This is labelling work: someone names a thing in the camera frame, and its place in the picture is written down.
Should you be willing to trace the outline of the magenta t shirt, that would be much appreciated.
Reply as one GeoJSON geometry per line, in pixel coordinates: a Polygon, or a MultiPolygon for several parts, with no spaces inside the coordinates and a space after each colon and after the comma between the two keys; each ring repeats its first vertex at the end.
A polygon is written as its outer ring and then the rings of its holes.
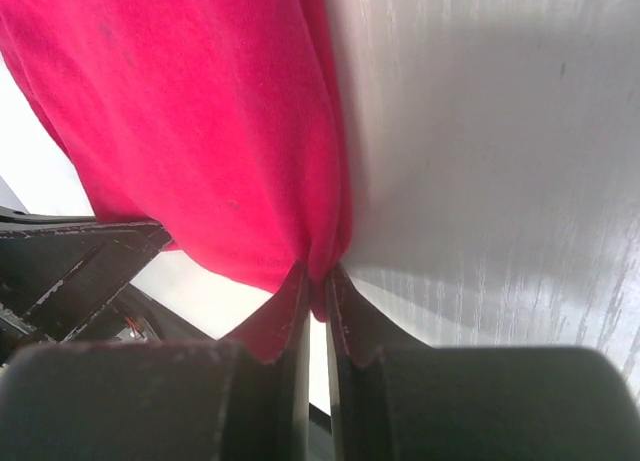
{"type": "Polygon", "coordinates": [[[324,0],[1,0],[1,54],[102,221],[269,292],[352,232],[324,0]]]}

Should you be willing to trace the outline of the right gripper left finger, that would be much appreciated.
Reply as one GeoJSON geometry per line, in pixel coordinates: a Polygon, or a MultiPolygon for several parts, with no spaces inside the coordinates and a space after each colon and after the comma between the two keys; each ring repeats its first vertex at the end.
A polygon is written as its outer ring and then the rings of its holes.
{"type": "Polygon", "coordinates": [[[310,279],[217,341],[32,345],[1,380],[5,460],[303,460],[310,279]]]}

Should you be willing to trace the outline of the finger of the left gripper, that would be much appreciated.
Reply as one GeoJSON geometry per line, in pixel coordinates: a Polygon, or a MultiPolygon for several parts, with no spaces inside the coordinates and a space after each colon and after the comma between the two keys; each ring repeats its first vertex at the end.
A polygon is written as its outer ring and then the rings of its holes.
{"type": "Polygon", "coordinates": [[[172,241],[155,221],[1,209],[1,320],[63,342],[84,331],[172,241]]]}

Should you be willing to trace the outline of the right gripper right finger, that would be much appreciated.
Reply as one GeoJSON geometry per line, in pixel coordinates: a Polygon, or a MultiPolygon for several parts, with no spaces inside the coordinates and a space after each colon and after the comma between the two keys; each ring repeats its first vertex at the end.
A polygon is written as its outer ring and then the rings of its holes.
{"type": "Polygon", "coordinates": [[[635,460],[639,414],[600,353],[433,348],[326,277],[331,421],[340,460],[635,460]]]}

